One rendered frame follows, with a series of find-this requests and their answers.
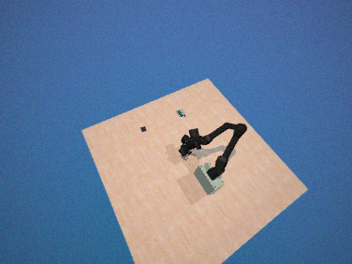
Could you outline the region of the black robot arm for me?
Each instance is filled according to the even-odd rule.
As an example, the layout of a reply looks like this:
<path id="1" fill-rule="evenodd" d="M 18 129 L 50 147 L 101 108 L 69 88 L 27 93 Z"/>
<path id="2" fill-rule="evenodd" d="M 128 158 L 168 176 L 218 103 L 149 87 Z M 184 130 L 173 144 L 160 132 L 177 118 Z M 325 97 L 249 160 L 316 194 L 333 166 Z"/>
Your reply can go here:
<path id="1" fill-rule="evenodd" d="M 201 145 L 208 145 L 215 137 L 218 135 L 222 134 L 228 129 L 234 130 L 233 136 L 227 145 L 227 148 L 225 149 L 224 153 L 222 155 L 217 156 L 217 159 L 215 162 L 215 167 L 210 168 L 207 171 L 207 174 L 211 178 L 211 180 L 216 179 L 218 176 L 220 176 L 223 172 L 225 172 L 225 166 L 227 165 L 228 158 L 234 149 L 236 143 L 238 142 L 239 138 L 245 133 L 247 130 L 247 126 L 245 124 L 231 124 L 231 123 L 224 123 L 217 129 L 215 129 L 211 134 L 206 135 L 206 136 L 200 136 L 198 129 L 190 129 L 189 134 L 190 137 L 187 135 L 183 135 L 181 139 L 181 143 L 188 145 L 191 139 L 194 139 L 191 141 L 191 146 L 193 148 L 197 148 L 197 150 L 201 149 Z"/>

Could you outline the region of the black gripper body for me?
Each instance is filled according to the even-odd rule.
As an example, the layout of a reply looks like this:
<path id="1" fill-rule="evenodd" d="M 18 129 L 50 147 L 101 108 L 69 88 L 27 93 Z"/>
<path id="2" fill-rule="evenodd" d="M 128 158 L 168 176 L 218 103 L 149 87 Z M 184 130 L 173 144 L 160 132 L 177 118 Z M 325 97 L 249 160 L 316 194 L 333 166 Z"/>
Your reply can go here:
<path id="1" fill-rule="evenodd" d="M 191 139 L 190 140 L 190 142 L 188 143 L 188 145 L 186 145 L 185 147 L 182 147 L 180 150 L 179 150 L 179 152 L 180 152 L 180 154 L 182 155 L 182 156 L 186 156 L 187 154 L 188 154 L 188 151 L 190 150 L 194 150 L 195 148 L 193 148 L 192 146 L 191 146 L 191 141 L 192 140 L 194 140 L 194 139 Z"/>

